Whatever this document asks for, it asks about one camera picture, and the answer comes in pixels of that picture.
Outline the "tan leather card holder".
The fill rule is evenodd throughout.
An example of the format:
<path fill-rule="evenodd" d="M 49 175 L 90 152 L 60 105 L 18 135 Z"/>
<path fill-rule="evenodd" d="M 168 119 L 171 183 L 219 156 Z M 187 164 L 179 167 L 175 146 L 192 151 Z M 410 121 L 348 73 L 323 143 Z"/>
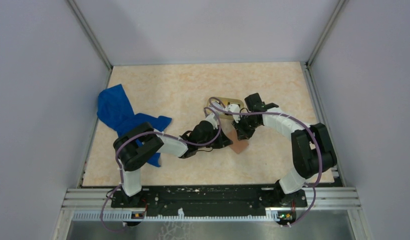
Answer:
<path fill-rule="evenodd" d="M 238 140 L 238 135 L 235 129 L 227 133 L 226 136 L 232 141 L 229 148 L 236 154 L 240 154 L 249 146 L 248 140 Z"/>

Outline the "beige oval tray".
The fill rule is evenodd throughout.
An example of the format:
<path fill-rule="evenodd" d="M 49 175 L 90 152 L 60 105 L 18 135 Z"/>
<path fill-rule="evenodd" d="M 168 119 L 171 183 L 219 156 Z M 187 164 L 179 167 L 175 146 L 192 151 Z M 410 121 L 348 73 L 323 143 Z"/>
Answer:
<path fill-rule="evenodd" d="M 229 105 L 237 105 L 238 109 L 242 109 L 245 107 L 244 102 L 240 99 L 227 98 L 227 97 L 221 97 L 221 96 L 216 96 L 215 98 L 216 99 L 211 100 L 212 104 L 217 107 L 224 107 L 225 111 L 227 111 L 227 107 Z M 220 112 L 219 117 L 225 120 L 233 120 L 233 117 L 231 115 L 228 115 L 222 112 Z"/>

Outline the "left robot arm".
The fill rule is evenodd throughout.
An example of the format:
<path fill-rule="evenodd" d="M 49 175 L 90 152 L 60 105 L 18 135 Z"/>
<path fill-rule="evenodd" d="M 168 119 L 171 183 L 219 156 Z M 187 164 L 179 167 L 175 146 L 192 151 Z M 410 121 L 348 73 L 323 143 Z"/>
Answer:
<path fill-rule="evenodd" d="M 123 200 L 136 207 L 143 200 L 140 169 L 156 154 L 190 158 L 201 149 L 222 149 L 233 142 L 223 133 L 219 123 L 202 120 L 193 130 L 175 137 L 154 129 L 149 122 L 135 127 L 113 143 L 120 166 Z"/>

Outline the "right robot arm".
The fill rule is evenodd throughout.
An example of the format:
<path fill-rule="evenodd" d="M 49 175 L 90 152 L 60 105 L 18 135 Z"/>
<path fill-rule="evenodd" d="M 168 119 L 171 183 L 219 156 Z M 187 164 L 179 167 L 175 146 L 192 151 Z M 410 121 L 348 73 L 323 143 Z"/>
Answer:
<path fill-rule="evenodd" d="M 337 164 L 337 156 L 328 133 L 322 123 L 308 124 L 285 113 L 275 103 L 265 103 L 258 93 L 245 98 L 246 112 L 235 104 L 225 109 L 232 114 L 232 125 L 238 140 L 250 139 L 256 128 L 265 126 L 286 137 L 292 146 L 293 168 L 276 182 L 279 189 L 274 192 L 275 202 L 287 206 L 294 199 L 294 193 L 306 181 Z"/>

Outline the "blue cloth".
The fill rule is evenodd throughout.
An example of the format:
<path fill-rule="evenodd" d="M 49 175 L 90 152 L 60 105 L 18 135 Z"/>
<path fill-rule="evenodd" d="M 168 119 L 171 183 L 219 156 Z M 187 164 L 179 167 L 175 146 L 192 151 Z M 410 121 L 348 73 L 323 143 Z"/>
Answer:
<path fill-rule="evenodd" d="M 98 95 L 97 117 L 117 135 L 128 133 L 144 122 L 150 123 L 158 131 L 164 131 L 172 122 L 167 116 L 154 117 L 135 113 L 121 84 L 107 88 Z"/>

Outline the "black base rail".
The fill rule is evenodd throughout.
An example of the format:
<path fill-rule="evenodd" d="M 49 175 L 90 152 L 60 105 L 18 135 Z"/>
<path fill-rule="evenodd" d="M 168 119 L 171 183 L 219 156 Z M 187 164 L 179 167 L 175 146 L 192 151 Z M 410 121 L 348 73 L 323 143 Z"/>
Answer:
<path fill-rule="evenodd" d="M 117 190 L 112 208 L 147 208 L 148 217 L 263 216 L 266 208 L 302 208 L 308 201 L 304 190 L 284 194 L 277 184 L 143 186 L 128 197 Z"/>

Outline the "aluminium frame rail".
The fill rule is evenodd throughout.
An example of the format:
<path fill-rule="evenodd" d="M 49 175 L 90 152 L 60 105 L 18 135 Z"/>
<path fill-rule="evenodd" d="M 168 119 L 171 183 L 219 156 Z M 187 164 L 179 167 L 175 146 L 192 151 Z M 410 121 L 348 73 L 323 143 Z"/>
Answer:
<path fill-rule="evenodd" d="M 147 222 L 240 222 L 240 221 L 278 221 L 287 213 L 300 215 L 310 211 L 358 211 L 362 208 L 357 191 L 352 187 L 318 187 L 303 189 L 308 201 L 307 207 L 268 207 L 263 216 L 237 217 L 187 217 L 179 209 L 176 216 L 146 216 L 147 208 L 112 208 L 111 191 L 104 188 L 69 189 L 62 203 L 63 210 L 72 210 L 76 220 L 105 221 L 147 221 Z"/>

